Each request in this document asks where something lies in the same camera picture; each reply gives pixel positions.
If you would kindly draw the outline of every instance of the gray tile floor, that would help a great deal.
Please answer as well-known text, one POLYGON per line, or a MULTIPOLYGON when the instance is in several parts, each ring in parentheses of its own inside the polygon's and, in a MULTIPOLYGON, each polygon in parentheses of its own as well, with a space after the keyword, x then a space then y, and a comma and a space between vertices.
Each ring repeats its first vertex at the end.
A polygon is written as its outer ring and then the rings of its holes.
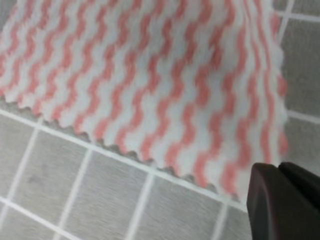
MULTIPOLYGON (((14 3, 0 0, 0 26, 14 3)), ((320 175, 320 2, 274 6, 285 27, 285 159, 320 175)), ((2 98, 0 152, 0 240, 251 239, 239 203, 90 145, 2 98)))

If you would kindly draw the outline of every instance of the pink and white wavy striped cloth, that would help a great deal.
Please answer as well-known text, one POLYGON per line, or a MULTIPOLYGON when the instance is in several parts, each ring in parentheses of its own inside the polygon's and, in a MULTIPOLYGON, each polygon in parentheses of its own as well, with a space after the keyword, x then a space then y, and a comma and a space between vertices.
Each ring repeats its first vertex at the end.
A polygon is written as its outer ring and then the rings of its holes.
POLYGON ((18 0, 0 94, 244 200, 286 148, 277 22, 271 0, 18 0))

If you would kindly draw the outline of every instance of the floor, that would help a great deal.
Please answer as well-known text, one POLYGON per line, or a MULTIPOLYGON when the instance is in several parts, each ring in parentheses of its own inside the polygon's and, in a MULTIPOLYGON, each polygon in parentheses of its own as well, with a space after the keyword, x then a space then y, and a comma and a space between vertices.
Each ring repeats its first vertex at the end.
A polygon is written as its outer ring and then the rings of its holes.
MULTIPOLYGON (((14 0, 0 0, 0 26, 14 0)), ((320 175, 320 1, 275 0, 292 161, 320 175)), ((0 99, 0 239, 250 240, 245 206, 0 99)))

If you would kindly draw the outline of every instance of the gray tile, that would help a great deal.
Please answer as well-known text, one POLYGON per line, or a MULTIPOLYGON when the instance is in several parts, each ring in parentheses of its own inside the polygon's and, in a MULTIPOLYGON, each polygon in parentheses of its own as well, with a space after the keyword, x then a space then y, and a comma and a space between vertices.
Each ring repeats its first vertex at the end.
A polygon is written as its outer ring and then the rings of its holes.
POLYGON ((6 197, 8 194, 32 130, 0 115, 0 196, 6 197))
POLYGON ((252 235, 248 214, 230 207, 220 239, 251 240, 252 235))
POLYGON ((7 103, 5 98, 3 96, 0 97, 0 109, 5 110, 9 113, 18 115, 20 117, 23 117, 25 119, 31 120, 31 121, 37 121, 38 117, 36 117, 29 107, 20 109, 18 105, 14 102, 7 103))
POLYGON ((139 164, 144 164, 144 165, 150 166, 152 163, 151 159, 147 160, 147 161, 141 161, 135 151, 128 151, 125 153, 121 152, 118 145, 116 145, 116 144, 107 146, 107 145, 105 145, 103 140, 98 140, 94 144, 102 149, 108 150, 108 151, 113 152, 115 154, 118 154, 120 156, 125 156, 126 158, 131 159, 135 162, 138 162, 139 164))
POLYGON ((320 125, 290 118, 285 133, 289 142, 285 160, 320 176, 320 125))
POLYGON ((72 126, 63 128, 63 127, 59 126, 59 123, 56 120, 51 121, 51 122, 45 121, 43 123, 43 125, 51 128, 51 129, 57 130, 57 131, 59 131, 61 133, 64 133, 66 135, 69 135, 71 137, 80 139, 82 141, 85 141, 85 142, 89 142, 90 141, 89 137, 88 137, 88 135, 86 133, 76 134, 72 126))
POLYGON ((220 203, 157 178, 135 240, 210 240, 220 203))
POLYGON ((319 0, 295 0, 293 13, 320 16, 319 0))
POLYGON ((57 223, 84 153, 72 142, 39 133, 13 201, 57 223))
POLYGON ((51 240, 54 232, 21 213, 10 209, 4 221, 0 239, 51 240))
POLYGON ((95 153, 88 166, 67 231, 81 239, 122 240, 146 173, 95 153))
POLYGON ((273 7, 275 10, 284 11, 286 10, 288 0, 273 0, 273 7))
POLYGON ((5 25, 11 8, 15 5, 16 0, 0 0, 0 31, 5 25))
POLYGON ((320 23, 289 20, 282 47, 289 109, 320 116, 320 23))

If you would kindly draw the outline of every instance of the black plastic object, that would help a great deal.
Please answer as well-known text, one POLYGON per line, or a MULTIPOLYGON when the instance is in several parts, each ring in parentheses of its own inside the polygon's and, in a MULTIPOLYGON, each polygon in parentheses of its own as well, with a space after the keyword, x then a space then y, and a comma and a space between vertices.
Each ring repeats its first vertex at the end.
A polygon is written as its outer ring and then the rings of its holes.
POLYGON ((320 240, 319 181, 292 163, 254 164, 247 198, 252 240, 320 240))
POLYGON ((291 162, 278 169, 320 213, 320 177, 291 162))

